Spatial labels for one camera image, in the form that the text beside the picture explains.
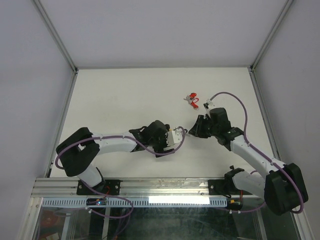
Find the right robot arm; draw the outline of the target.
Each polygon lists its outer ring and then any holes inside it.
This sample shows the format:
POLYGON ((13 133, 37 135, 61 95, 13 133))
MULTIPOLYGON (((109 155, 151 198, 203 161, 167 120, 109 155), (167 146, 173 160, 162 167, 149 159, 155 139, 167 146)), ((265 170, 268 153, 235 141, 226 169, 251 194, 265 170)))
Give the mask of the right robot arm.
POLYGON ((302 207, 309 200, 301 169, 295 164, 286 164, 249 143, 245 133, 233 127, 223 107, 213 108, 206 115, 199 115, 190 135, 207 139, 215 137, 228 151, 244 159, 257 171, 250 174, 242 168, 235 168, 224 175, 221 193, 236 193, 238 190, 251 193, 262 200, 276 215, 302 207))

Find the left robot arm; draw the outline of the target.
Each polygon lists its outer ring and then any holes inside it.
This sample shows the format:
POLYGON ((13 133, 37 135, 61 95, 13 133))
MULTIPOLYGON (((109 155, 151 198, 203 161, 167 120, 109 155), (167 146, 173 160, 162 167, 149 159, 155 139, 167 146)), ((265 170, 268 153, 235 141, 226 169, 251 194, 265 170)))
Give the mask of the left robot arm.
POLYGON ((98 155, 144 151, 150 147, 156 157, 174 151, 173 146, 183 139, 181 129, 170 129, 159 120, 148 126, 130 129, 118 135, 94 134, 88 127, 81 127, 56 148, 58 159, 68 177, 78 177, 93 194, 105 188, 103 176, 92 162, 98 155))

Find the red tag key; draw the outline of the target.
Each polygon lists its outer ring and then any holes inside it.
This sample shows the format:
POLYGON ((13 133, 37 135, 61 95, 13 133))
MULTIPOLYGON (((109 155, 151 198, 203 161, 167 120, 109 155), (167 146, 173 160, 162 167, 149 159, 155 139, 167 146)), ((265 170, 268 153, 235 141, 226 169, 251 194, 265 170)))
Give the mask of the red tag key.
POLYGON ((193 107, 193 109, 198 110, 199 106, 197 105, 199 101, 199 98, 195 97, 193 99, 190 100, 190 105, 193 107))
POLYGON ((195 99, 197 97, 197 94, 195 92, 192 92, 191 94, 187 95, 184 100, 186 101, 192 101, 193 99, 195 99))

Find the red tag key lower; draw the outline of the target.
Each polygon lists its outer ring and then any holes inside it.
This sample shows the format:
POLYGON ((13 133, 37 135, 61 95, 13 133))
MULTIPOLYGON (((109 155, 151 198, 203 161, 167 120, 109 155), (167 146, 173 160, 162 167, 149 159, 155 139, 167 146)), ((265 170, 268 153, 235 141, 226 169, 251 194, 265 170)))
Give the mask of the red tag key lower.
POLYGON ((190 100, 190 105, 193 107, 193 109, 198 110, 199 106, 197 105, 199 101, 199 98, 195 97, 193 99, 190 100))

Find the red tag key upper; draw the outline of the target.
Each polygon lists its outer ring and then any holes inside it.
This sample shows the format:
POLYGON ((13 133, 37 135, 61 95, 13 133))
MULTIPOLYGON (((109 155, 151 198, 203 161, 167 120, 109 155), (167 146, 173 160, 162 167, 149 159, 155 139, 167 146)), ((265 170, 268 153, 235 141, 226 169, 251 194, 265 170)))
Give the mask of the red tag key upper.
POLYGON ((192 92, 191 94, 187 95, 184 100, 186 101, 192 101, 193 99, 195 99, 197 97, 197 94, 195 92, 192 92))

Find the aluminium mounting rail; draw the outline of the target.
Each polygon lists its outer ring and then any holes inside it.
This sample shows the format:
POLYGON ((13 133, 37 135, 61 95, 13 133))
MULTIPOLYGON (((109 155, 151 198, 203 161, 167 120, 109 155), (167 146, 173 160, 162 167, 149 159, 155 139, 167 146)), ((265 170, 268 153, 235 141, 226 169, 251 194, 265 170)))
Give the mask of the aluminium mounting rail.
MULTIPOLYGON (((123 198, 149 196, 217 196, 216 186, 222 186, 224 179, 215 178, 106 178, 103 193, 123 198)), ((32 197, 81 197, 92 195, 76 177, 37 178, 31 192, 32 197)))

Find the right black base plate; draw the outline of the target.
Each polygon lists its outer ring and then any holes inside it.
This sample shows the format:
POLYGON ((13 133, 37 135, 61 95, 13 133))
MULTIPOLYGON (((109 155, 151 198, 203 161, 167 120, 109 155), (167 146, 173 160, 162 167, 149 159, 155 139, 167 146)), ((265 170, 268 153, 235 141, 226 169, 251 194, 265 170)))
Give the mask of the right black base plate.
POLYGON ((209 179, 207 182, 209 195, 222 195, 231 198, 232 195, 238 193, 238 190, 230 180, 209 179))

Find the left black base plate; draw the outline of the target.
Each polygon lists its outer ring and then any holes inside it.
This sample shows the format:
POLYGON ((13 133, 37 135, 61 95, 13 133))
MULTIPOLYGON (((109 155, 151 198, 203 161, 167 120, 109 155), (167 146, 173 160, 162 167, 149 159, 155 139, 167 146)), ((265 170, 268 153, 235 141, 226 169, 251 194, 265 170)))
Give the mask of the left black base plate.
MULTIPOLYGON (((103 195, 118 196, 120 194, 122 180, 120 179, 104 179, 103 182, 97 186, 92 187, 95 191, 102 193, 103 195)), ((78 196, 97 195, 96 192, 90 190, 83 181, 78 181, 76 194, 78 196)))

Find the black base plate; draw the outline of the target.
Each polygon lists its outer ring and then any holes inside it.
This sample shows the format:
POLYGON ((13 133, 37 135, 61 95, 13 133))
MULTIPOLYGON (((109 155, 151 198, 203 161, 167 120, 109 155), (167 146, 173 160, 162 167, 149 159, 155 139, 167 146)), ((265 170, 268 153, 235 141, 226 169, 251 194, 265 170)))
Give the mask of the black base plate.
MULTIPOLYGON (((103 195, 118 196, 120 194, 122 180, 120 179, 104 179, 103 182, 97 186, 92 187, 95 191, 102 193, 103 195)), ((83 181, 78 181, 76 194, 78 196, 97 195, 96 192, 90 190, 83 181)))
POLYGON ((232 195, 238 193, 238 190, 230 180, 209 179, 207 182, 209 195, 222 195, 231 198, 232 195))

